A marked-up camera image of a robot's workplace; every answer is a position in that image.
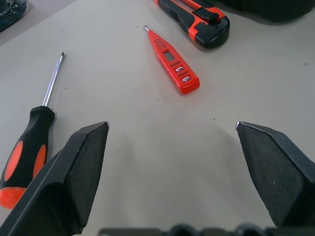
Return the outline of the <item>black orange handle screwdriver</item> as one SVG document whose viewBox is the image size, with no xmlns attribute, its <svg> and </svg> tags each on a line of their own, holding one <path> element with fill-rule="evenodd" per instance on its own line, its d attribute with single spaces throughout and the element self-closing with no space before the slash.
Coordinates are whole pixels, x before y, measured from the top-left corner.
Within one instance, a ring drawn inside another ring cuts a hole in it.
<svg viewBox="0 0 315 236">
<path fill-rule="evenodd" d="M 17 140 L 0 179 L 0 206 L 13 209 L 47 160 L 49 130 L 55 113 L 49 108 L 64 53 L 56 63 L 41 106 L 31 109 L 29 122 Z"/>
</svg>

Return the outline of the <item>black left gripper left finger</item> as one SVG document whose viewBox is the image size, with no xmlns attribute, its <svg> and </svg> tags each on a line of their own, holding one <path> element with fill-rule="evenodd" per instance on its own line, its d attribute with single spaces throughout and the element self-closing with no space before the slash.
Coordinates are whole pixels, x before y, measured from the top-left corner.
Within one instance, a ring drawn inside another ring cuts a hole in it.
<svg viewBox="0 0 315 236">
<path fill-rule="evenodd" d="M 73 133 L 30 183 L 0 236 L 73 236 L 86 227 L 103 165 L 108 122 Z"/>
</svg>

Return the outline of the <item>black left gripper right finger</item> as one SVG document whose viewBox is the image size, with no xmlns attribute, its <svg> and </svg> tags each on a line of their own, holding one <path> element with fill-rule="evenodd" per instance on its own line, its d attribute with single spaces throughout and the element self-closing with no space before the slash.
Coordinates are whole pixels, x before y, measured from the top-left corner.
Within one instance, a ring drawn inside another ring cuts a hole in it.
<svg viewBox="0 0 315 236">
<path fill-rule="evenodd" d="M 236 124 L 252 182 L 277 227 L 315 227 L 315 163 L 284 133 Z"/>
</svg>

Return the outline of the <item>black clothing in plastic bag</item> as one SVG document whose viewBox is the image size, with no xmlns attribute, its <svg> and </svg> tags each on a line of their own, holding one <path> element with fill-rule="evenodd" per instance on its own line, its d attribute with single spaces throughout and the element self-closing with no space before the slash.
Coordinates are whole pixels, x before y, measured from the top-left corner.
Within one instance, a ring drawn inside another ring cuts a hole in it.
<svg viewBox="0 0 315 236">
<path fill-rule="evenodd" d="M 15 24 L 26 9 L 27 0 L 0 0 L 0 32 Z"/>
</svg>

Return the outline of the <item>black orange utility knife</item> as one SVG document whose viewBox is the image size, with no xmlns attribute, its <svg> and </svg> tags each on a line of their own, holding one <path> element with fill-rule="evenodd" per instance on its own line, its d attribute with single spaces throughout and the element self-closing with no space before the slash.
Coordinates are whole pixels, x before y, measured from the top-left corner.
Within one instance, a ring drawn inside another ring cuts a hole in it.
<svg viewBox="0 0 315 236">
<path fill-rule="evenodd" d="M 154 0 L 199 46 L 212 49 L 229 38 L 230 21 L 206 0 Z"/>
</svg>

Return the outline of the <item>red voltage tester pen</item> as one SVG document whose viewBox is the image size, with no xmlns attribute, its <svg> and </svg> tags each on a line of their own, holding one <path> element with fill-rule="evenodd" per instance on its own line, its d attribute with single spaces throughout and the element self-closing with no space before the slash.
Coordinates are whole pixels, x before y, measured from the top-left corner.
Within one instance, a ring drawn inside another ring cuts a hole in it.
<svg viewBox="0 0 315 236">
<path fill-rule="evenodd" d="M 180 54 L 147 25 L 144 26 L 154 52 L 180 94 L 186 95 L 200 87 L 200 80 Z"/>
</svg>

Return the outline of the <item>black tool case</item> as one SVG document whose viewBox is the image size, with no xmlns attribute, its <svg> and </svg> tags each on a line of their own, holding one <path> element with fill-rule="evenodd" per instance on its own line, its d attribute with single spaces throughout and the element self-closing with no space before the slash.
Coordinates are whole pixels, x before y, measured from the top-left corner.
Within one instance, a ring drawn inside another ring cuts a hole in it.
<svg viewBox="0 0 315 236">
<path fill-rule="evenodd" d="M 271 22 L 286 22 L 309 13 L 315 0 L 215 0 Z"/>
</svg>

